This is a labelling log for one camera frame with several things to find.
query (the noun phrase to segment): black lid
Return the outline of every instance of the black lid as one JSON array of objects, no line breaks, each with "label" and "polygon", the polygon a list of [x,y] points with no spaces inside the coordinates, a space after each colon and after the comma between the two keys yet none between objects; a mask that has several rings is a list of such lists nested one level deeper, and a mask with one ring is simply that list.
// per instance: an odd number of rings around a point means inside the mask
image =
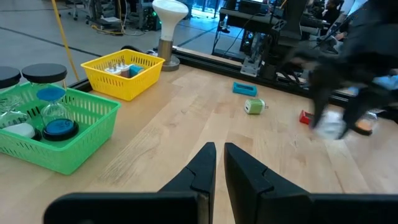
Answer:
[{"label": "black lid", "polygon": [[18,69],[0,66],[0,88],[7,88],[19,83],[21,73]]},{"label": "black lid", "polygon": [[32,83],[55,83],[65,79],[67,68],[55,63],[38,63],[22,69],[22,75]]}]

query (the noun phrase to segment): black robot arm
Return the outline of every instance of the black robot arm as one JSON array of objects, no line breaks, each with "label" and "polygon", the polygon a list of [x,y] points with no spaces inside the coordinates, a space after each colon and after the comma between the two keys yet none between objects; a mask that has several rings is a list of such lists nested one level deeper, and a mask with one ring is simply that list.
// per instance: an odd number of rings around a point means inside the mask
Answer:
[{"label": "black robot arm", "polygon": [[359,87],[342,117],[341,139],[374,108],[397,101],[395,92],[373,83],[398,68],[398,1],[370,0],[355,12],[349,34],[338,57],[319,57],[315,50],[297,50],[290,60],[312,70],[309,78],[314,105],[311,128],[317,128],[333,90]]}]

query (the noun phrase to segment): red object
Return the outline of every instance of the red object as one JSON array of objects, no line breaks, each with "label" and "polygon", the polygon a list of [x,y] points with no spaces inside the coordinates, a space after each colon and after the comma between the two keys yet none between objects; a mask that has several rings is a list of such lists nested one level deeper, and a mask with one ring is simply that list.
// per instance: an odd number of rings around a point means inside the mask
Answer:
[{"label": "red object", "polygon": [[300,122],[304,124],[310,124],[313,114],[305,112],[304,110],[300,113]]}]

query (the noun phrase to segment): lamp shade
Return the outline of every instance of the lamp shade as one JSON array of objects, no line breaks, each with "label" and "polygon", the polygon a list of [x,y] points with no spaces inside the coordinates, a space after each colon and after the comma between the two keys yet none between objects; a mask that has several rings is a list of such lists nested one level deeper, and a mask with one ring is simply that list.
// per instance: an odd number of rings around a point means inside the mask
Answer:
[{"label": "lamp shade", "polygon": [[155,0],[152,7],[162,21],[160,39],[172,41],[175,26],[188,14],[188,7],[176,0]]}]

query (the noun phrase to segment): wooden table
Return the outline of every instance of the wooden table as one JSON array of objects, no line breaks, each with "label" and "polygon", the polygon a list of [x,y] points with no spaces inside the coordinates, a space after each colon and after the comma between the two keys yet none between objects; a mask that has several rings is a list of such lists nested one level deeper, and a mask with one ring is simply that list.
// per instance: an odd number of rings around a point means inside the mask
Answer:
[{"label": "wooden table", "polygon": [[310,192],[398,193],[395,123],[380,120],[370,138],[351,133],[324,141],[298,121],[310,109],[308,99],[257,86],[269,109],[247,115],[247,97],[231,92],[234,81],[183,65],[162,73],[122,102],[112,138],[71,176],[0,154],[0,223],[40,223],[47,205],[69,192],[155,192],[208,141],[218,159],[214,223],[234,223],[221,159],[225,142]]}]

